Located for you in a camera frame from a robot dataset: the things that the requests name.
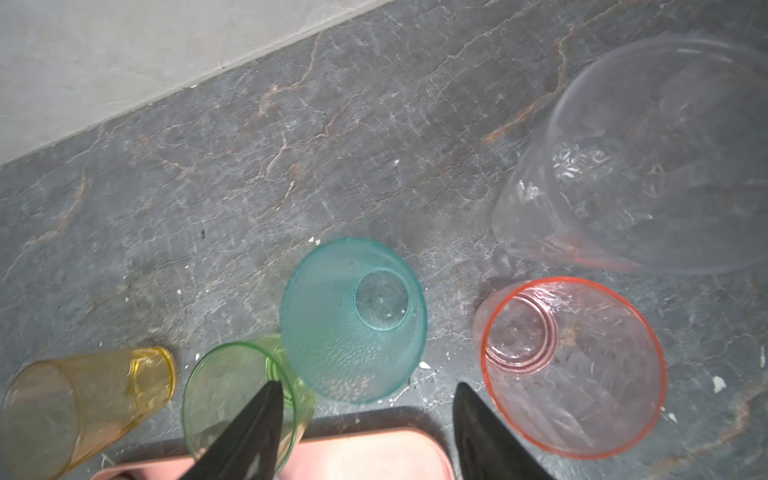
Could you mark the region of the short yellow glass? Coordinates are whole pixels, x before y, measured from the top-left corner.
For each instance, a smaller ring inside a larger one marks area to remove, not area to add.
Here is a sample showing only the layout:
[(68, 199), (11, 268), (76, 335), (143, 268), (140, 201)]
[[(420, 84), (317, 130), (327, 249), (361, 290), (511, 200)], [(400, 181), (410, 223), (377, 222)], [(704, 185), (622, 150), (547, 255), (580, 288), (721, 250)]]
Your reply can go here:
[(160, 411), (177, 385), (162, 347), (122, 349), (25, 367), (1, 410), (1, 447), (16, 479), (58, 479)]

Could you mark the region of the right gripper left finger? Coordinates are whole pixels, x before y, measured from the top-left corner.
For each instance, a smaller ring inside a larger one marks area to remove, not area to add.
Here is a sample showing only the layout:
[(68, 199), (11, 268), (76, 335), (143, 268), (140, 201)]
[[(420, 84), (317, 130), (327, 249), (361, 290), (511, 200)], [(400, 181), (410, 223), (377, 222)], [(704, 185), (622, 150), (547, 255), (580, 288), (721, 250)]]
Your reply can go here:
[(281, 382), (266, 382), (181, 480), (273, 479), (283, 409)]

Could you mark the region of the teal dimpled cup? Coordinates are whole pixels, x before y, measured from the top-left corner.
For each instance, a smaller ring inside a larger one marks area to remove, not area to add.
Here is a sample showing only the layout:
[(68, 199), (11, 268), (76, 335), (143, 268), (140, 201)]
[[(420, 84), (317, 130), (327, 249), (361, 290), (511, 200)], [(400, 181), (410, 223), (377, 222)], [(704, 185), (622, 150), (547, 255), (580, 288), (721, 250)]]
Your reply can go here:
[(385, 398), (424, 352), (428, 313), (413, 270), (364, 238), (315, 248), (294, 271), (280, 308), (282, 343), (296, 374), (323, 397)]

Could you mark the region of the short green glass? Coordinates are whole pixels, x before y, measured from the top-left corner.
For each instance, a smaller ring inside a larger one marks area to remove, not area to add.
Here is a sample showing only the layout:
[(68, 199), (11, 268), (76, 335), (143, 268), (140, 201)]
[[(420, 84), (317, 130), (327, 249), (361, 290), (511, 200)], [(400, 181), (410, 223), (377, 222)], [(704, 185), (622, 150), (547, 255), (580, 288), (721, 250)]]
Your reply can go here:
[(281, 471), (312, 420), (316, 396), (290, 366), (278, 334), (222, 344), (206, 353), (187, 382), (181, 410), (184, 441), (200, 459), (269, 381), (283, 387)]

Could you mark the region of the pink plastic tray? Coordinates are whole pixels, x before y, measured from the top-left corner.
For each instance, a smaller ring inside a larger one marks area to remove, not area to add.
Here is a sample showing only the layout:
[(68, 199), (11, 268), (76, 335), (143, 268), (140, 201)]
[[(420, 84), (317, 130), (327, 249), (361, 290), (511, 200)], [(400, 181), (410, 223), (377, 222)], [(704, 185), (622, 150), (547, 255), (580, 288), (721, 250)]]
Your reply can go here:
[[(107, 467), (96, 479), (182, 479), (203, 471), (230, 479), (227, 469), (243, 465), (245, 448), (216, 447), (198, 461), (175, 457)], [(401, 428), (310, 439), (294, 446), (278, 479), (453, 479), (443, 448), (421, 430)]]

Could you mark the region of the clear glass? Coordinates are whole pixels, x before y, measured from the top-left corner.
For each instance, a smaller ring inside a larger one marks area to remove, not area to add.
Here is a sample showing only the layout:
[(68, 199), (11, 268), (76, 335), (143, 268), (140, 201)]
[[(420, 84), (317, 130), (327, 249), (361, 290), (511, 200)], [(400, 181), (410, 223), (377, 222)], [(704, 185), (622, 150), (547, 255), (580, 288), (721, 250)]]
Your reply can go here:
[(511, 254), (598, 269), (767, 257), (767, 57), (663, 35), (600, 57), (538, 127), (491, 214)]

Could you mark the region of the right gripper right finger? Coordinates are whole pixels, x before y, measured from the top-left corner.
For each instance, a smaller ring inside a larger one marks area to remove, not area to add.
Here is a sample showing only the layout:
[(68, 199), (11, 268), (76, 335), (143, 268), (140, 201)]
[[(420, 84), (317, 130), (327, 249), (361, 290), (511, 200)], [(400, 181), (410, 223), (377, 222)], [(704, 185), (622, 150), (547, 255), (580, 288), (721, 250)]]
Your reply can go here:
[(465, 382), (457, 385), (452, 418), (464, 479), (554, 479)]

